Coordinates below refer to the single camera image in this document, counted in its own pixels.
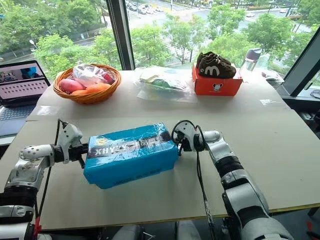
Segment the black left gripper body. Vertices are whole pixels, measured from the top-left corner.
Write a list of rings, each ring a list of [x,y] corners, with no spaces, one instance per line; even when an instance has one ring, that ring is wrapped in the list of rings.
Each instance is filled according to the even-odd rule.
[[[83,162],[83,155],[88,153],[88,143],[83,143],[79,146],[71,146],[68,149],[69,160]]]

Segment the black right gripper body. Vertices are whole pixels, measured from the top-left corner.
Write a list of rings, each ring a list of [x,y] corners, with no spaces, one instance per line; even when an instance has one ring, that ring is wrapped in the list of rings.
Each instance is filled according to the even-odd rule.
[[[179,144],[182,144],[182,147],[184,148],[185,141],[186,141],[185,134],[182,133],[181,131],[177,131],[177,130],[175,131],[175,133],[176,133],[176,136],[175,136],[174,140],[175,140],[177,146]]]

